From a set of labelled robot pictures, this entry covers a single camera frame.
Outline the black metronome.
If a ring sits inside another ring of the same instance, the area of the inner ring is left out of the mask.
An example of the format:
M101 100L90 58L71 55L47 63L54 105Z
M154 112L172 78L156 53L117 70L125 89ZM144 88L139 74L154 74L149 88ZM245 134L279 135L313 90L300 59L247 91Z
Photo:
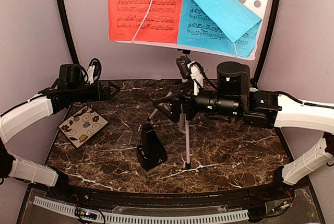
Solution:
M136 148L136 154L138 162L146 171L168 160L167 151L150 123L146 123L142 126L141 141Z

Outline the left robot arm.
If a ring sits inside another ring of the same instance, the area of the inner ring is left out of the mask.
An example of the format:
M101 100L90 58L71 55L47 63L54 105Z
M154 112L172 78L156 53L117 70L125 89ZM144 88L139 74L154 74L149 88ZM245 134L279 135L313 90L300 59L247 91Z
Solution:
M73 103L111 100L120 88L109 80L100 80L101 62L94 58L88 69L79 64L63 64L51 87L1 114L1 179L14 178L53 187L62 201L69 201L74 190L61 172L14 154L5 148L14 136L38 122L68 108Z

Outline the white folding tripod stand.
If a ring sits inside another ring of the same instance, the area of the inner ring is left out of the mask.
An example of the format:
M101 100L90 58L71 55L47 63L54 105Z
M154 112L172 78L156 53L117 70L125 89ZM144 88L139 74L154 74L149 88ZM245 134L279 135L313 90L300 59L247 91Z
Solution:
M197 96L204 86L204 78L202 75L202 68L200 67L200 64L198 64L195 61L192 61L189 58L189 55L190 55L190 50L182 50L182 55L176 59L176 64L177 64L177 67L182 77L182 80L180 83L188 82L188 81L191 81L193 83L193 91L188 96ZM171 97L171 96L172 96L172 92L170 90L165 97ZM164 104L164 107L166 109L171 109L171 104L170 103ZM152 112L152 114L149 116L148 120L151 121L157 112L158 110L155 109ZM178 124L178 130L181 133L185 134L185 146L186 146L185 167L186 169L191 168L189 123L190 121L186 120L186 115L182 113L180 115L180 118L177 124Z

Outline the blue sheet music page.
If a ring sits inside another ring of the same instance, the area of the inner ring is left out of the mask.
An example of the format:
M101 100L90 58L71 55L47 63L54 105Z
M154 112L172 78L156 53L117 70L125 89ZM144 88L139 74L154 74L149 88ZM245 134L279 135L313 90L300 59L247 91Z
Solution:
M183 0L177 43L249 57L261 21L238 0Z

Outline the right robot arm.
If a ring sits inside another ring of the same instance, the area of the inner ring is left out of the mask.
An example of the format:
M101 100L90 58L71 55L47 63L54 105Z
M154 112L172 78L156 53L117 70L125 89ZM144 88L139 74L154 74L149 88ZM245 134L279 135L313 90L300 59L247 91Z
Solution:
M300 100L282 91L251 87L250 70L238 62L217 66L217 81L204 88L208 77L198 62L187 55L176 60L183 82L166 97L154 100L154 107L172 122L180 115L190 121L196 114L226 116L261 128L297 127L322 131L323 136L296 160L275 170L274 182L266 189L277 200L300 179L323 165L333 165L333 104Z

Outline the red sheet music page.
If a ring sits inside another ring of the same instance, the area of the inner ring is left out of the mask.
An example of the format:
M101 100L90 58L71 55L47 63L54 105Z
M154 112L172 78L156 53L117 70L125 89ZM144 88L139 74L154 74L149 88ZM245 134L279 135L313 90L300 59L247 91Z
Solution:
M177 43L183 0L108 0L109 40Z

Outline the clear metronome front cover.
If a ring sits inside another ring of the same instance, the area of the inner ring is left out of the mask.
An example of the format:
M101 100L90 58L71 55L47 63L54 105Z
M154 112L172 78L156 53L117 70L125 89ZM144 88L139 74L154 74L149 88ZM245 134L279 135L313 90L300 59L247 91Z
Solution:
M124 130L120 137L115 142L117 145L130 146L132 143L133 132Z

